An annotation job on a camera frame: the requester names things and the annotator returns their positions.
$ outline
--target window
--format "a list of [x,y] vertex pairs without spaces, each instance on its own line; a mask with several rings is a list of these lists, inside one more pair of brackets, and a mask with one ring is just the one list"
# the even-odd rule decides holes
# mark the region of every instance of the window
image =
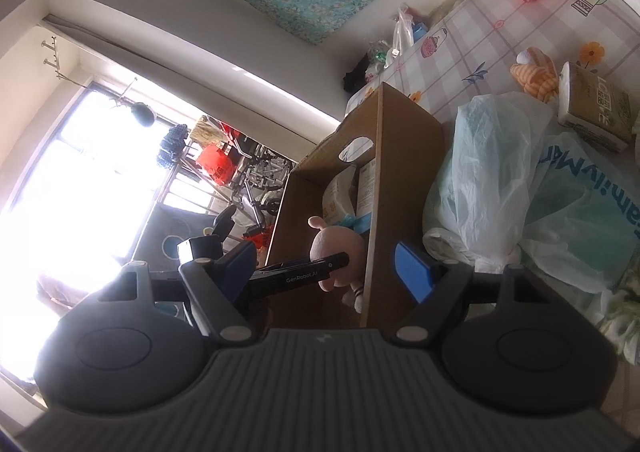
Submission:
[[58,320],[37,300],[38,281],[92,292],[129,260],[167,178],[156,155],[169,128],[142,127],[92,88],[31,169],[0,226],[0,364],[19,378]]

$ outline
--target pink plush toy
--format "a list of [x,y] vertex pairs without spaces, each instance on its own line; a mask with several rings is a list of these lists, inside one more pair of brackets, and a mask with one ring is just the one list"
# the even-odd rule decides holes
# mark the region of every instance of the pink plush toy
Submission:
[[362,312],[362,280],[367,260],[364,239],[350,228],[327,226],[324,219],[318,216],[309,218],[308,222],[309,226],[320,230],[309,251],[311,260],[340,252],[346,252],[349,255],[348,265],[331,272],[329,278],[321,280],[318,283],[320,288],[331,291],[333,288],[351,286],[353,292],[356,292],[354,308],[358,313]]

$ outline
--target plush toy ear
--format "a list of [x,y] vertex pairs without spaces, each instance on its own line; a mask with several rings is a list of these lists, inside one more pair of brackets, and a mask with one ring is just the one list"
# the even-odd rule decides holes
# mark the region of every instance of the plush toy ear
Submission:
[[319,217],[319,216],[309,217],[308,223],[309,223],[309,226],[311,226],[312,228],[316,228],[317,230],[322,230],[323,228],[327,227],[327,224],[324,222],[324,219],[322,219],[322,217]]

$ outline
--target plastic bag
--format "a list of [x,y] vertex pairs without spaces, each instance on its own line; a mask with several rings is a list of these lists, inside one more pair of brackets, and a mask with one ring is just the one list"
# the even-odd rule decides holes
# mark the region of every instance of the plastic bag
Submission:
[[573,132],[545,137],[520,245],[546,274],[597,293],[620,281],[640,239],[632,186]]
[[328,225],[339,225],[351,228],[356,220],[353,210],[354,195],[353,177],[356,166],[349,165],[335,176],[322,194],[322,218]]
[[391,66],[394,59],[414,45],[414,18],[405,10],[398,10],[398,21],[394,29],[394,42],[386,52],[385,69]]
[[442,254],[449,241],[450,256],[478,272],[501,273],[519,262],[516,245],[551,116],[549,106],[524,93],[476,96],[458,109],[453,147],[425,204],[429,252]]

